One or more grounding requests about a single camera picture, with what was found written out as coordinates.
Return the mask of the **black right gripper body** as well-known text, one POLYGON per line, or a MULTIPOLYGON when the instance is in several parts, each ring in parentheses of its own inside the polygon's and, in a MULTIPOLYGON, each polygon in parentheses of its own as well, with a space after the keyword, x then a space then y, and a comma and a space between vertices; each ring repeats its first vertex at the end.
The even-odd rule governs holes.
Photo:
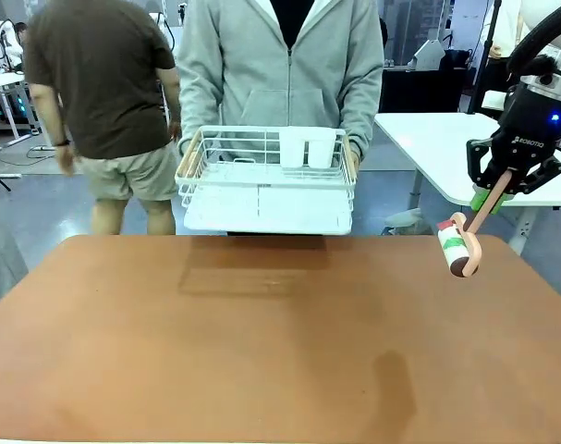
POLYGON ((555 149, 561 139, 561 94, 521 82, 508 97, 492 136, 496 167, 529 172, 560 171, 555 149))

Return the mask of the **person's left hand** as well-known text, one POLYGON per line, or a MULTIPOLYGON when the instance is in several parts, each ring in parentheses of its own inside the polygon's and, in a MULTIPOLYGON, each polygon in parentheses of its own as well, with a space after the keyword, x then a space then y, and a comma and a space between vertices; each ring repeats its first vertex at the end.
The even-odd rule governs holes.
POLYGON ((348 167, 356 172, 360 169, 360 153, 354 142, 346 134, 343 138, 344 153, 348 167))

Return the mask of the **person's right hand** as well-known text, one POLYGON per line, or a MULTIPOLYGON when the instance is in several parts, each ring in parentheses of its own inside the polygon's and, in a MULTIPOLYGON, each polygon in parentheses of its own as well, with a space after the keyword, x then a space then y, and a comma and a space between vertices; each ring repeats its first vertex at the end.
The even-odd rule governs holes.
POLYGON ((201 131, 197 130, 191 137, 183 136, 177 144, 177 149, 181 157, 184 157, 186 154, 191 154, 193 150, 200 144, 201 142, 201 131))

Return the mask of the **bystander's left hand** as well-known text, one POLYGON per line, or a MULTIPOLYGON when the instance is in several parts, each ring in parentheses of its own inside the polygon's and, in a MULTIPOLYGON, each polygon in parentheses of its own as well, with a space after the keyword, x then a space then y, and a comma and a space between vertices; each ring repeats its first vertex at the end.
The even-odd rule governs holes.
POLYGON ((55 147, 55 160, 63 175, 72 177, 75 174, 77 155, 70 144, 55 147))

